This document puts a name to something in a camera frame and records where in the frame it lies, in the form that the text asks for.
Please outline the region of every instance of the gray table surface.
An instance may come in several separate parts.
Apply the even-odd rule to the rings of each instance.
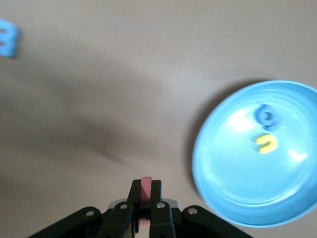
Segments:
[[[0,58],[0,237],[105,211],[142,176],[207,208],[191,174],[200,126],[250,83],[317,87],[316,12],[315,0],[1,0],[22,37]],[[315,238],[316,220],[239,228]]]

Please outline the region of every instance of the screw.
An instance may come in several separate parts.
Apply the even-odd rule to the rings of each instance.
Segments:
[[[122,204],[122,205],[120,206],[120,209],[126,209],[127,207],[128,207],[127,204]]]
[[[157,203],[157,208],[161,209],[161,208],[164,208],[165,207],[165,204],[163,202],[158,202]]]
[[[193,208],[193,207],[191,207],[191,208],[188,209],[188,213],[189,213],[190,215],[196,215],[197,212],[198,212],[198,211],[197,211],[195,208]]]
[[[92,215],[94,215],[94,211],[89,211],[86,213],[86,217],[91,217]]]

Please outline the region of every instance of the blue plate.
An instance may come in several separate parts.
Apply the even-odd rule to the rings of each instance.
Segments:
[[[252,84],[207,118],[193,154],[203,200],[248,227],[294,221],[317,205],[317,90],[274,80]]]

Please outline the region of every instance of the silver bolt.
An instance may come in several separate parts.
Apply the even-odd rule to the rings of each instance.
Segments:
[[[161,209],[161,208],[164,208],[165,207],[165,203],[163,202],[158,202],[157,203],[157,208]]]
[[[86,213],[86,217],[91,217],[92,215],[94,215],[94,211],[89,211]]]
[[[191,208],[188,209],[188,213],[189,213],[190,215],[196,215],[197,212],[198,212],[198,211],[197,211],[195,208],[193,208],[193,207],[191,207]]]
[[[127,207],[128,207],[127,204],[122,204],[122,205],[120,206],[120,209],[126,209]]]

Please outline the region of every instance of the blue bowl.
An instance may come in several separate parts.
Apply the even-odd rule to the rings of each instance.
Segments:
[[[316,136],[316,89],[286,80],[245,87],[218,105],[198,134],[198,192],[242,226],[294,221],[317,205]]]

